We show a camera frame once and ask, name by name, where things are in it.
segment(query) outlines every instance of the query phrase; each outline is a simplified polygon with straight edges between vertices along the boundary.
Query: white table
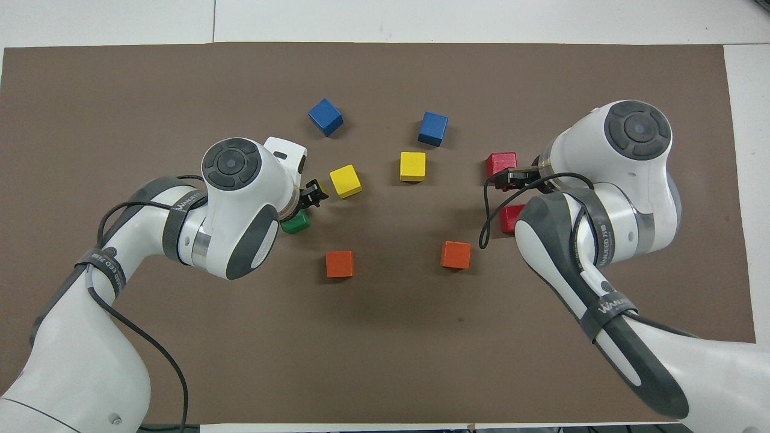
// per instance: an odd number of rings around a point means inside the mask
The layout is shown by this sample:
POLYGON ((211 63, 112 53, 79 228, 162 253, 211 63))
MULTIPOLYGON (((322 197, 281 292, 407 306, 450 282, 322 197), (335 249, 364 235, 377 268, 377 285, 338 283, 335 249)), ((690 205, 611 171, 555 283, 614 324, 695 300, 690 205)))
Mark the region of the white table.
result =
MULTIPOLYGON (((731 107, 725 109, 732 110, 735 132, 755 333, 759 344, 770 346, 770 266, 765 265, 770 256, 770 224, 764 221, 770 214, 765 187, 770 183, 770 14, 751 0, 0 2, 0 48, 231 41, 725 45, 731 102, 731 107)), ((202 431, 415 430, 466 426, 220 425, 206 426, 202 431)))

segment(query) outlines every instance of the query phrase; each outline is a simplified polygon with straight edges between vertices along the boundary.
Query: cable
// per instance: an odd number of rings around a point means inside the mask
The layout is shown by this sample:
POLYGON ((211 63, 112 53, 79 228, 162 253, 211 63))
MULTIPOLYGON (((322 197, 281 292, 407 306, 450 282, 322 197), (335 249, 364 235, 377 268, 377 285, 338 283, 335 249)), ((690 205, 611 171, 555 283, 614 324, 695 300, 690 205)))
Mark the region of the cable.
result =
POLYGON ((181 176, 177 176, 176 179, 182 180, 182 179, 195 179, 200 180, 203 182, 203 176, 198 176, 197 174, 183 174, 181 176))
POLYGON ((497 207, 497 209, 494 210, 494 212, 490 215, 489 213, 489 196, 487 194, 487 187, 489 186, 489 183, 498 175, 505 173, 507 169, 501 170, 492 176, 490 176, 487 180, 484 181, 484 212, 487 215, 487 220, 484 222, 484 226, 481 227, 481 233, 479 233, 479 248, 482 250, 489 245, 489 237, 491 233, 490 225, 492 224, 492 220, 497 216, 497 214, 510 202, 514 201, 517 197, 519 197, 521 194, 533 190, 540 185, 543 185, 549 180, 556 179, 558 177, 574 177, 575 179, 582 180, 585 182, 585 184, 588 186, 589 189, 594 189, 594 184, 582 174, 579 173, 555 173, 551 174, 550 176, 541 177, 538 180, 535 180, 534 182, 530 183, 529 185, 526 185, 524 188, 521 188, 518 190, 514 195, 508 197, 503 203, 500 204, 500 206, 497 207))
POLYGON ((666 331, 666 332, 670 332, 672 334, 681 335, 682 337, 697 338, 699 340, 701 339, 699 336, 697 336, 695 334, 690 334, 687 331, 683 331, 681 329, 677 329, 675 327, 668 326, 667 324, 662 324, 660 322, 653 321, 652 319, 648 319, 648 318, 646 318, 644 316, 640 316, 639 314, 634 314, 630 310, 624 311, 622 314, 625 317, 628 317, 629 319, 632 319, 633 321, 637 321, 637 322, 639 322, 641 324, 646 324, 648 326, 652 326, 652 327, 657 328, 657 329, 659 329, 661 331, 666 331))
POLYGON ((572 231, 570 232, 570 245, 572 246, 572 258, 574 259, 575 266, 579 269, 580 272, 583 272, 585 269, 583 269, 583 264, 580 263, 580 251, 578 249, 578 227, 580 226, 581 221, 583 220, 583 217, 586 216, 586 208, 583 203, 580 203, 580 210, 577 212, 577 218, 575 218, 575 222, 572 225, 572 231))
POLYGON ((114 206, 112 209, 108 210, 107 213, 105 213, 105 215, 102 217, 102 220, 99 221, 99 230, 96 232, 96 246, 98 248, 104 247, 104 226, 107 224, 107 220, 115 212, 128 206, 153 206, 153 207, 159 207, 165 210, 171 210, 171 206, 163 203, 157 203, 154 201, 127 201, 127 202, 120 203, 117 206, 114 206))
POLYGON ((171 356, 171 354, 166 350, 165 347, 163 347, 158 341, 156 341, 155 338, 150 337, 149 334, 147 334, 142 328, 136 326, 133 322, 131 322, 129 319, 125 318, 122 314, 120 314, 118 311, 116 311, 114 308, 110 307, 97 293, 96 290, 94 290, 94 287, 91 285, 89 287, 89 294, 91 295, 91 298, 106 312, 110 313, 115 319, 118 319, 120 323, 124 324, 125 326, 131 328, 131 331, 136 332, 140 337, 147 340, 148 343, 152 344, 152 346, 155 347, 155 349, 158 349, 158 351, 163 355, 163 357, 166 358, 166 360, 171 364, 171 367, 174 368, 174 371, 176 372, 176 375, 179 377, 179 383, 182 385, 182 394, 183 394, 183 402, 182 402, 182 422, 179 423, 179 433, 183 433, 185 431, 186 422, 187 422, 187 405, 189 403, 189 395, 187 393, 187 381, 185 380, 185 375, 182 373, 182 369, 179 367, 179 365, 174 361, 174 358, 171 356))
MULTIPOLYGON (((198 425, 198 424, 187 424, 187 425, 185 425, 185 428, 200 428, 200 425, 198 425)), ((173 430, 178 430, 178 429, 179 429, 178 426, 174 426, 174 427, 156 427, 156 428, 145 427, 143 425, 139 426, 139 430, 142 430, 142 431, 173 431, 173 430)))

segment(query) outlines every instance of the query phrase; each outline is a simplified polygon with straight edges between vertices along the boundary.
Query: red cube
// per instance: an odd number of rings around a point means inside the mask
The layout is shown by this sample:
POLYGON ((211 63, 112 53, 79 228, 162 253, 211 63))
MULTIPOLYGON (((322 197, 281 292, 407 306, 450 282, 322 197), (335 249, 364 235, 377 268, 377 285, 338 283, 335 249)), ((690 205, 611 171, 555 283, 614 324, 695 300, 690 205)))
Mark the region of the red cube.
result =
POLYGON ((492 153, 487 158, 487 178, 507 168, 516 168, 516 153, 492 153))
POLYGON ((500 211, 500 230, 505 234, 514 234, 516 228, 516 220, 519 218, 519 213, 524 208, 524 204, 515 204, 513 206, 506 206, 500 211))

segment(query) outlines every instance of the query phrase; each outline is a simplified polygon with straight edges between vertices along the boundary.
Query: cube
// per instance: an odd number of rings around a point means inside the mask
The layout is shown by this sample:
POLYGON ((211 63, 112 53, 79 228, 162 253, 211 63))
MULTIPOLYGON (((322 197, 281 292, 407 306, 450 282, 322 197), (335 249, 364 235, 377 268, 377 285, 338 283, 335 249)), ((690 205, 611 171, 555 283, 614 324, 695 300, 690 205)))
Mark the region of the cube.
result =
POLYGON ((343 123, 342 113, 326 98, 321 99, 307 114, 327 137, 343 123))
POLYGON ((353 251, 330 251, 326 253, 326 277, 341 278, 353 276, 353 251))
POLYGON ((492 153, 487 157, 487 178, 507 168, 516 168, 515 152, 492 153))
POLYGON ((332 184, 340 199, 360 193, 362 190, 361 181, 358 180, 356 169, 353 168, 352 164, 334 170, 329 173, 329 176, 332 178, 332 184))
POLYGON ((524 206, 523 204, 506 206, 500 211, 500 231, 505 234, 514 234, 516 220, 524 206))
POLYGON ((454 269, 470 267, 470 244, 448 240, 441 247, 441 266, 454 269))
POLYGON ((423 123, 420 126, 420 134, 417 136, 417 141, 430 144, 431 146, 441 146, 441 140, 444 139, 444 131, 447 130, 448 122, 448 117, 426 111, 423 115, 423 123))
POLYGON ((294 234, 307 227, 310 227, 310 219, 307 217, 307 212, 304 209, 297 212, 291 220, 281 223, 281 230, 288 234, 294 234))
POLYGON ((402 182, 425 180, 425 152, 402 152, 398 179, 402 182))

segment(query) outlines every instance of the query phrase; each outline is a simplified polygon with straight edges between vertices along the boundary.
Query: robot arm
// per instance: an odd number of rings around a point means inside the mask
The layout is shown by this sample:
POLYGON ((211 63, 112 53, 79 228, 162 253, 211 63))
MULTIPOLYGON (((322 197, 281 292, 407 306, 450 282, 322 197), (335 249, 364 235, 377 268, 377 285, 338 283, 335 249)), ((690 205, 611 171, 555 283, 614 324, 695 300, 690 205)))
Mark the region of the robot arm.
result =
POLYGON ((584 174, 594 189, 551 181, 555 192, 519 216, 519 251, 653 410, 694 431, 770 431, 770 352, 647 321, 599 271, 673 239, 680 206, 665 171, 670 139, 665 117, 636 101, 596 109, 562 133, 541 157, 541 175, 584 174))
POLYGON ((111 305, 154 254, 229 280, 246 275, 267 257, 279 221, 326 198, 315 181, 300 190, 305 158, 302 146, 274 137, 265 146, 226 139, 203 158, 207 193, 172 177, 137 191, 130 202, 163 207, 127 207, 75 266, 35 322, 27 364, 0 398, 0 431, 135 432, 149 407, 149 376, 89 287, 111 305))

